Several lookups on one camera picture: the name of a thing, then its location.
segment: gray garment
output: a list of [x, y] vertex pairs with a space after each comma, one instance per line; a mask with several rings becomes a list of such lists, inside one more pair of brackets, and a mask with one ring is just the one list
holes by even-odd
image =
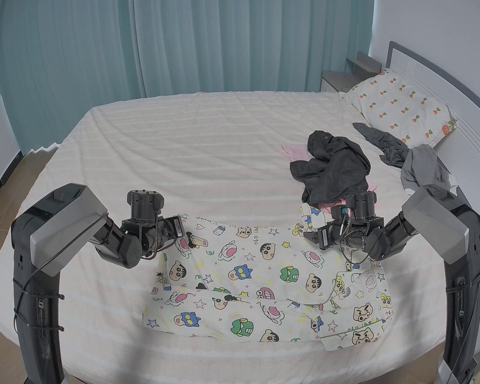
[[369, 127], [364, 123], [353, 123], [353, 127], [360, 132], [368, 142], [383, 151], [384, 154], [380, 155], [380, 160], [393, 167], [403, 167], [403, 163], [407, 158], [409, 151], [407, 145], [403, 141], [397, 139], [388, 132]]
[[416, 191], [419, 186], [435, 184], [450, 190], [448, 171], [437, 162], [437, 153], [427, 144], [410, 150], [400, 173], [403, 188]]

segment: bed sheet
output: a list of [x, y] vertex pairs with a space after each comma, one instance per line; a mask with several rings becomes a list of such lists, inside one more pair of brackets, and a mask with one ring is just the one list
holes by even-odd
[[[314, 130], [360, 144], [372, 164], [376, 212], [389, 220], [407, 199], [400, 171], [351, 126], [365, 120], [336, 93], [240, 92], [160, 96], [90, 110], [56, 151], [20, 212], [68, 182], [86, 184], [117, 224], [131, 189], [160, 191], [165, 216], [189, 213], [239, 226], [296, 223], [303, 184], [283, 144]], [[395, 315], [377, 343], [326, 352], [319, 342], [227, 343], [142, 326], [156, 261], [131, 270], [85, 245], [63, 269], [63, 365], [94, 383], [358, 383], [395, 369], [444, 340], [443, 263], [420, 236], [382, 263]], [[0, 251], [0, 331], [12, 326], [13, 250]]]

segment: pink cloth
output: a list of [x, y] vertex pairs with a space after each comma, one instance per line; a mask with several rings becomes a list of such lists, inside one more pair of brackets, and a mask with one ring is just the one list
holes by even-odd
[[[368, 191], [375, 191], [377, 189], [377, 186], [374, 185], [368, 189]], [[340, 205], [340, 204], [345, 204], [346, 203], [346, 196], [342, 197], [340, 200], [334, 202], [334, 203], [329, 203], [329, 204], [318, 204], [318, 209], [323, 211], [324, 213], [328, 213], [329, 215], [332, 214], [332, 207], [335, 205]]]
[[282, 145], [283, 150], [290, 157], [290, 161], [305, 160], [309, 161], [307, 145], [305, 144], [285, 144]]

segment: teal curtain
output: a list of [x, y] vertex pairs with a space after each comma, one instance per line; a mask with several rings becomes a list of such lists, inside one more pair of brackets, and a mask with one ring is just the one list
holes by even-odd
[[22, 152], [92, 107], [216, 91], [313, 91], [368, 53], [374, 0], [0, 0], [0, 93]]

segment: pajama pants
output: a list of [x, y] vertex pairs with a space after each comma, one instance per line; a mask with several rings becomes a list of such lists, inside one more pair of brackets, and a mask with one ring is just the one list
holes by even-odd
[[[235, 227], [182, 215], [144, 325], [230, 342], [320, 340], [326, 350], [377, 341], [393, 314], [384, 270], [304, 238], [308, 224]], [[364, 253], [345, 248], [354, 262]]]

